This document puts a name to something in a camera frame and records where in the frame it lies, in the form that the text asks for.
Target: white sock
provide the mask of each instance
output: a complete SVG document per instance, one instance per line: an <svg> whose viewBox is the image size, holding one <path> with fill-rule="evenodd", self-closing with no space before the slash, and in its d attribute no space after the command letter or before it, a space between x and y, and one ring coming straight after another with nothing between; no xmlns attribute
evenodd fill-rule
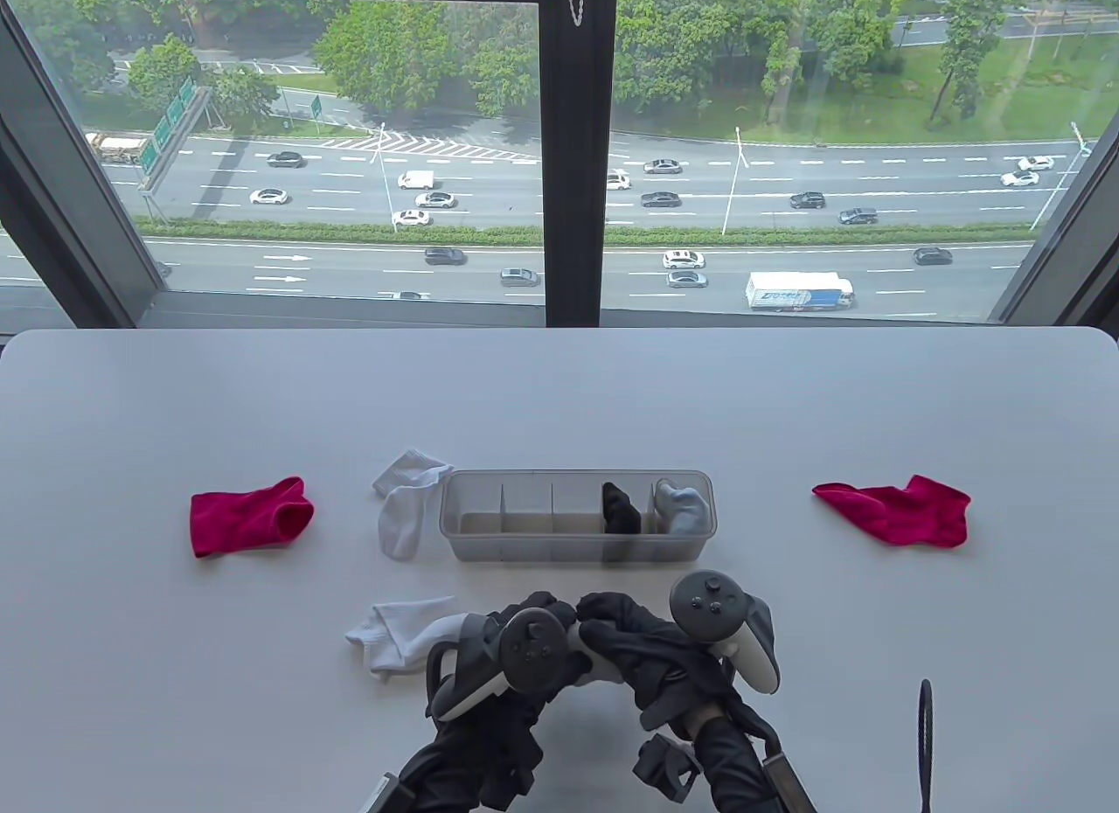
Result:
<svg viewBox="0 0 1119 813"><path fill-rule="evenodd" d="M711 508L699 490L690 486L677 489L668 479L657 482L652 505L665 521L671 536L704 536L711 533Z"/></svg>
<svg viewBox="0 0 1119 813"><path fill-rule="evenodd" d="M459 637L466 616L453 597L374 604L346 640L365 649L366 670L384 681L391 673L420 671L435 642Z"/></svg>
<svg viewBox="0 0 1119 813"><path fill-rule="evenodd" d="M401 454L373 482L373 489L385 500L377 520L380 550L385 556L399 560L415 556L427 498L452 472L454 466L413 448Z"/></svg>

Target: plastic organizer box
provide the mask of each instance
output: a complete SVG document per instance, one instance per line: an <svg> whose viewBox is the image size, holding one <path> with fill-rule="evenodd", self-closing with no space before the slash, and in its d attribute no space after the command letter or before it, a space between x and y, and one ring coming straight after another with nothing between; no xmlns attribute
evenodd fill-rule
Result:
<svg viewBox="0 0 1119 813"><path fill-rule="evenodd" d="M652 500L660 479L702 494L711 508L708 532L665 532ZM603 532L606 482L642 511L640 535ZM460 470L444 481L439 520L464 563L690 563L716 524L711 479L688 470Z"/></svg>

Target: sock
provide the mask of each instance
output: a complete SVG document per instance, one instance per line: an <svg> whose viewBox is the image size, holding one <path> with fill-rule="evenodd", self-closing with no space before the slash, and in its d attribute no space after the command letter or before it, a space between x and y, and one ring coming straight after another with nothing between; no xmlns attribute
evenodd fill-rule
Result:
<svg viewBox="0 0 1119 813"><path fill-rule="evenodd" d="M313 516L300 478L251 493L192 494L190 545L199 559L291 545Z"/></svg>
<svg viewBox="0 0 1119 813"><path fill-rule="evenodd" d="M385 500L377 520L385 556L398 560L415 556L427 498L452 472L454 466L408 450L373 482L373 489Z"/></svg>
<svg viewBox="0 0 1119 813"><path fill-rule="evenodd" d="M606 533L641 532L641 512L633 507L627 493L609 481L602 485L602 518L606 521Z"/></svg>
<svg viewBox="0 0 1119 813"><path fill-rule="evenodd" d="M346 640L364 647L366 670L384 681L391 673L421 670L435 642L459 637L466 616L453 597L374 604Z"/></svg>
<svg viewBox="0 0 1119 813"><path fill-rule="evenodd" d="M820 484L812 492L859 530L886 545L957 548L968 538L965 516L971 497L915 474L896 486Z"/></svg>
<svg viewBox="0 0 1119 813"><path fill-rule="evenodd" d="M668 479L661 479L653 490L652 505L668 522L669 536L711 533L711 508L699 490L690 486L679 489Z"/></svg>

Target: white table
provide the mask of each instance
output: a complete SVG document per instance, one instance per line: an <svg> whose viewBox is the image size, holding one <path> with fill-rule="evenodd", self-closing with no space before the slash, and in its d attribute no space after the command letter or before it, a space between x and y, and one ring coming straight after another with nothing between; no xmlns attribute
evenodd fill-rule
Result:
<svg viewBox="0 0 1119 813"><path fill-rule="evenodd" d="M374 602L612 588L684 569L383 557L369 483L407 446L459 466L692 466L700 565L769 601L777 727L820 813L1106 810L1119 760L1119 354L1091 330L36 332L0 360L0 795L19 813L349 813L432 728L420 677L363 673ZM887 550L811 485L974 494L957 552ZM196 561L191 493L288 474L286 552ZM628 691L571 690L514 810L678 810L630 774ZM709 810L697 788L687 810Z"/></svg>

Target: black cable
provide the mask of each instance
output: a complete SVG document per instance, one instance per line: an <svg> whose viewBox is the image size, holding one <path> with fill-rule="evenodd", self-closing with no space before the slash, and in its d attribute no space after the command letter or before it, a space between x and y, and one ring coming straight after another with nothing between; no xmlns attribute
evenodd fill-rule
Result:
<svg viewBox="0 0 1119 813"><path fill-rule="evenodd" d="M932 795L932 683L921 680L916 703L916 768L921 781L921 813L930 813Z"/></svg>

